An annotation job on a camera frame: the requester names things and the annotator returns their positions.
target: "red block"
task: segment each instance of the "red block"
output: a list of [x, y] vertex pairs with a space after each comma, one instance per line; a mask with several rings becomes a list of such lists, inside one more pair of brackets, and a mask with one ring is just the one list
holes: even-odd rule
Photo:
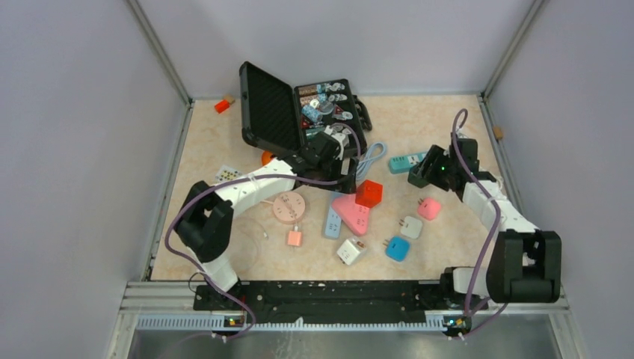
[[383, 185], [369, 180], [363, 181], [357, 187], [357, 196], [354, 199], [356, 204], [372, 208], [383, 199]]
[[229, 101], [223, 99], [219, 103], [217, 103], [214, 107], [216, 108], [216, 112], [221, 114], [222, 111], [228, 109], [230, 106]]

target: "teal power strip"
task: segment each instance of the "teal power strip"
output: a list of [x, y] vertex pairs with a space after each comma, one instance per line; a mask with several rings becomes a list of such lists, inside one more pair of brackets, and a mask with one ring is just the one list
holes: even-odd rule
[[414, 167], [417, 163], [421, 162], [425, 157], [426, 152], [412, 153], [405, 156], [392, 157], [387, 165], [390, 168], [391, 174], [404, 174], [409, 172], [410, 168]]

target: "black toolbox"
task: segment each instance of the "black toolbox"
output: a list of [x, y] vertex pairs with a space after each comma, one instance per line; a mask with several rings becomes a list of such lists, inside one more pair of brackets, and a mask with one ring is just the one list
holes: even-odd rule
[[[314, 123], [301, 113], [303, 107], [301, 103], [306, 102], [307, 97], [313, 99], [315, 96], [314, 93], [306, 95], [310, 92], [306, 90], [307, 88], [315, 88], [324, 83], [343, 85], [340, 89], [331, 90], [325, 94], [345, 95], [345, 99], [333, 101], [332, 103], [336, 106], [335, 111], [322, 114], [321, 121]], [[311, 134], [325, 128], [326, 125], [345, 123], [357, 134], [361, 153], [367, 150], [368, 145], [363, 130], [371, 130], [372, 122], [365, 105], [352, 94], [346, 79], [292, 88], [291, 85], [255, 65], [244, 62], [240, 66], [240, 96], [242, 138], [251, 146], [279, 156], [289, 150], [299, 150]], [[340, 117], [341, 111], [351, 113], [352, 118], [340, 120], [333, 117], [334, 115]], [[350, 137], [349, 144], [344, 149], [344, 156], [350, 157], [356, 153], [357, 145]]]

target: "pink plug adapter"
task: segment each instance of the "pink plug adapter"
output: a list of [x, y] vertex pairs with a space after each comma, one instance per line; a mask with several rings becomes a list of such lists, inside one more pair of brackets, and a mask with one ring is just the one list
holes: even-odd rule
[[434, 220], [436, 216], [438, 216], [438, 212], [440, 212], [440, 203], [434, 198], [427, 197], [424, 200], [419, 200], [418, 204], [418, 214], [428, 221]]
[[301, 246], [301, 232], [298, 230], [298, 226], [293, 227], [293, 230], [289, 232], [289, 236], [286, 238], [286, 244], [293, 247]]

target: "blue power strip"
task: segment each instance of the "blue power strip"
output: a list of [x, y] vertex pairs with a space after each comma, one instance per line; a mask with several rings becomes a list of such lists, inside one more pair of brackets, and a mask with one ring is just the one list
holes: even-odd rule
[[412, 153], [405, 156], [392, 157], [387, 165], [390, 168], [391, 174], [404, 174], [409, 172], [410, 168], [414, 167], [417, 163], [421, 162], [425, 157], [426, 152]]
[[324, 236], [332, 239], [339, 239], [339, 233], [341, 232], [341, 217], [336, 214], [333, 209], [333, 200], [340, 197], [342, 194], [333, 192], [330, 197], [330, 203], [328, 204], [328, 214], [326, 215], [326, 221], [324, 221]]

